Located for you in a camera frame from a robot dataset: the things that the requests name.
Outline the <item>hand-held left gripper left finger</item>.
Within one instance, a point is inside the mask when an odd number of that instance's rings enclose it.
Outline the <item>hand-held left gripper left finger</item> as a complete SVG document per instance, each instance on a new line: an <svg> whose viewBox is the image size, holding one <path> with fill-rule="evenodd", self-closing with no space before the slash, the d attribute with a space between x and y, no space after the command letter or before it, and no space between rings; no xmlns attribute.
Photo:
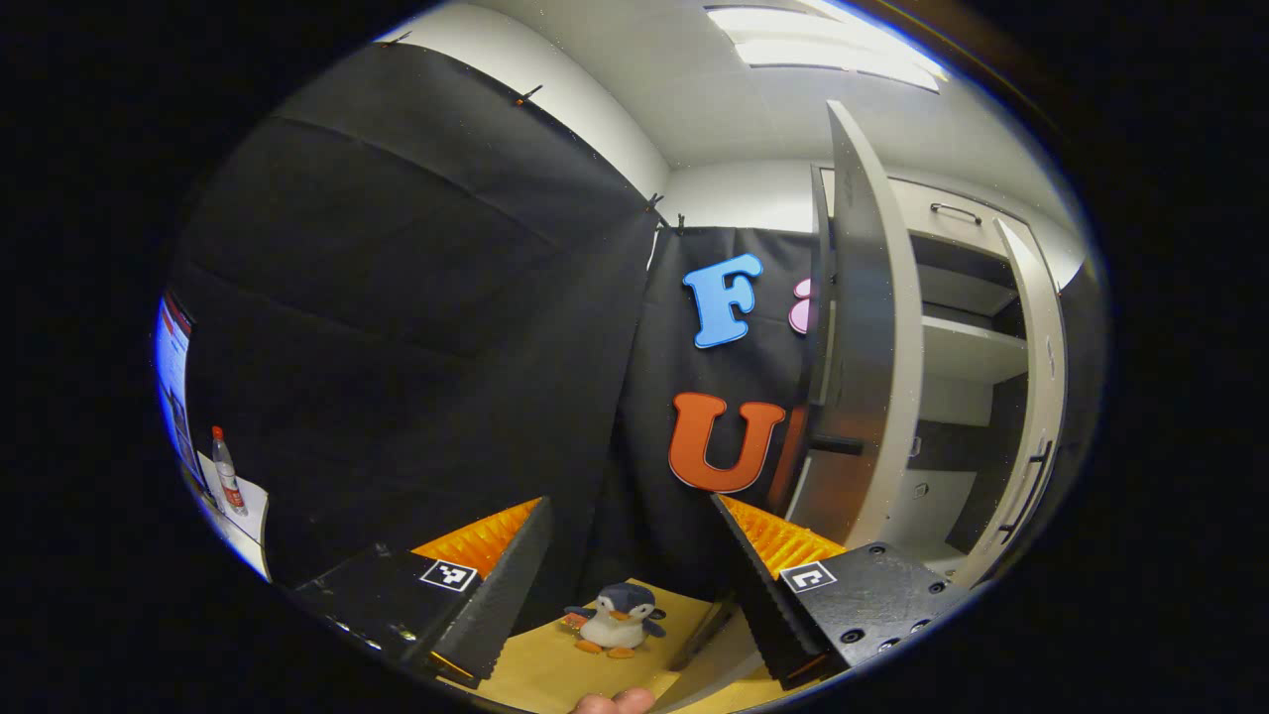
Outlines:
<svg viewBox="0 0 1269 714"><path fill-rule="evenodd" d="M418 678L491 678L551 543L551 498L530 498L421 547L376 542L294 588L352 646Z"/></svg>

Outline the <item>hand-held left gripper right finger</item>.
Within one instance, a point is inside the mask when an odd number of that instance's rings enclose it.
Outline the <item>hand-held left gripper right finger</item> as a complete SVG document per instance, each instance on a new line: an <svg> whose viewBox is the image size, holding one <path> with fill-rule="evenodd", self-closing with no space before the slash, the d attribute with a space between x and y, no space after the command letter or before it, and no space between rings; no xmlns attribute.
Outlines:
<svg viewBox="0 0 1269 714"><path fill-rule="evenodd" d="M711 503L727 586L786 690L890 654L970 599L970 587L892 543L839 547L739 498Z"/></svg>

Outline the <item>grey cabinet door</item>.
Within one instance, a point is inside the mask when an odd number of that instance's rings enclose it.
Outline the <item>grey cabinet door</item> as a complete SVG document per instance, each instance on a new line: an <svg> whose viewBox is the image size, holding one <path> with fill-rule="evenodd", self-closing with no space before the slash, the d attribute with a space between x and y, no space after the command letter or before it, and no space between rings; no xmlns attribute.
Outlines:
<svg viewBox="0 0 1269 714"><path fill-rule="evenodd" d="M917 271L896 194L843 101L826 104L832 185L813 176L803 420L783 514L851 548L882 536L923 394Z"/></svg>
<svg viewBox="0 0 1269 714"><path fill-rule="evenodd" d="M1003 484L1001 496L995 498L995 506L989 514L983 531L975 543L964 564L957 569L953 582L966 588L975 588L987 580L1003 564L1003 557L1011 548L1020 547L1024 526L1038 509L1049 479L1053 457L1060 446L1060 432L1063 419L1063 399L1066 394L1066 351L1063 321L1051 273L1041 252L1033 252L1020 238L1011 235L1008 226L995 221L997 235L1006 243L1011 273L1019 292L1022 316L1027 331L1028 372L1025 415L1018 446L1011 455L1009 479ZM1024 471L1028 458L1043 450L1043 443L1053 439L1053 451L1046 469L1043 482L1030 511L1006 547L1000 545L1003 534L997 526L1011 520L1016 503L1023 497L1025 483Z"/></svg>

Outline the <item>grey cabinet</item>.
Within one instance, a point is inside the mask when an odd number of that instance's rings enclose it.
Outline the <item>grey cabinet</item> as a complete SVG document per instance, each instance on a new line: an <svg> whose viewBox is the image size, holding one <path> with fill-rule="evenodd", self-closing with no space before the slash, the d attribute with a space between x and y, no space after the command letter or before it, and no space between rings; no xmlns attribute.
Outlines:
<svg viewBox="0 0 1269 714"><path fill-rule="evenodd" d="M1028 224L860 153L806 169L807 230L659 232L629 451L706 535L678 665L784 687L949 618L1049 478L1060 289Z"/></svg>

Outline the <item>red cap water bottle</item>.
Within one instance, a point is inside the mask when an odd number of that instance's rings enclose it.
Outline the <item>red cap water bottle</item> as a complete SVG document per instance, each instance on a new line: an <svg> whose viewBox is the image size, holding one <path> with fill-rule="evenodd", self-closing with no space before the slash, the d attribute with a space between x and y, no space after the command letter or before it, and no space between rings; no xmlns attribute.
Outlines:
<svg viewBox="0 0 1269 714"><path fill-rule="evenodd" d="M212 434L212 462L216 467L216 476L220 479L225 502L233 514L246 517L249 509L240 490L236 467L225 441L223 429L220 425L214 425L209 429L209 434Z"/></svg>

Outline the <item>grey cabinet shelf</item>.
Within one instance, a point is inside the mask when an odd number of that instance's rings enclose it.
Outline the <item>grey cabinet shelf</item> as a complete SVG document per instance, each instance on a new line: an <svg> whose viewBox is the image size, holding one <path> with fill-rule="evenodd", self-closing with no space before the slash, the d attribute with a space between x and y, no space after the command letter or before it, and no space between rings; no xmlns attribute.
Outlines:
<svg viewBox="0 0 1269 714"><path fill-rule="evenodd" d="M1028 372L1023 339L923 316L923 367L928 375L995 386Z"/></svg>

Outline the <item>penguin plush toy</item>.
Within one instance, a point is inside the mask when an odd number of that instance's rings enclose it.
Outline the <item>penguin plush toy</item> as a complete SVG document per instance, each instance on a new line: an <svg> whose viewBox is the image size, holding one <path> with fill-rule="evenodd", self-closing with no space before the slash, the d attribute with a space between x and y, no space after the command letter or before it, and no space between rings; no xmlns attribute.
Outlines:
<svg viewBox="0 0 1269 714"><path fill-rule="evenodd" d="M652 588L621 582L600 588L593 607L567 606L563 623L575 629L577 651L632 658L648 638L667 635L665 618Z"/></svg>

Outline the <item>black backdrop cloth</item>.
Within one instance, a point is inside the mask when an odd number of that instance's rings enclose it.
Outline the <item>black backdrop cloth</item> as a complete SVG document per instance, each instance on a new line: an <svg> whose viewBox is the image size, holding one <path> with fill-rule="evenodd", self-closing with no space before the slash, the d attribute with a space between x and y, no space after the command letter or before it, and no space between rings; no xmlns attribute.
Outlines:
<svg viewBox="0 0 1269 714"><path fill-rule="evenodd" d="M591 531L586 588L642 580L702 601L720 596L721 555L712 536L708 496L671 469L676 394L725 402L713 420L706 458L730 469L750 438L742 410L775 405L792 417L805 405L805 335L789 323L796 287L812 271L819 238L810 232L747 227L660 230L648 261L629 368L609 443L607 484ZM739 313L747 334L735 342L697 347L700 328L689 271L751 254L755 307Z"/></svg>
<svg viewBox="0 0 1269 714"><path fill-rule="evenodd" d="M371 46L264 118L178 247L193 424L226 430L298 583L525 498L536 597L581 580L657 218L478 68Z"/></svg>

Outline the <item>white side table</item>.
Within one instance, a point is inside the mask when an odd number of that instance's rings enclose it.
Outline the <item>white side table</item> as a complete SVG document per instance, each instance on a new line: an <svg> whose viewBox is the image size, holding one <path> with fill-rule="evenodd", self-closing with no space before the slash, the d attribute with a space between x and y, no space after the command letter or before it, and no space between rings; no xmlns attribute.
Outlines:
<svg viewBox="0 0 1269 714"><path fill-rule="evenodd" d="M237 492L246 510L246 515L237 514L225 496L212 458L203 451L195 453L195 457L199 458L202 474L209 482L209 496L195 490L195 505L201 507L214 534L231 547L245 564L251 566L264 582L272 583L272 569L266 564L266 550L264 550L269 495L244 476L236 476Z"/></svg>

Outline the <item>ceiling light panel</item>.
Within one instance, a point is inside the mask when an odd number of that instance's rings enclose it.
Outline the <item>ceiling light panel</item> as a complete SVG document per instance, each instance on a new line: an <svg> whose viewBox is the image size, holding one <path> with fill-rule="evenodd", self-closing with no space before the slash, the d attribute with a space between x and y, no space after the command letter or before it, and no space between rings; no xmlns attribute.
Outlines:
<svg viewBox="0 0 1269 714"><path fill-rule="evenodd" d="M704 13L753 67L839 68L931 93L949 80L937 60L865 18L822 0L798 3L808 10L736 5Z"/></svg>

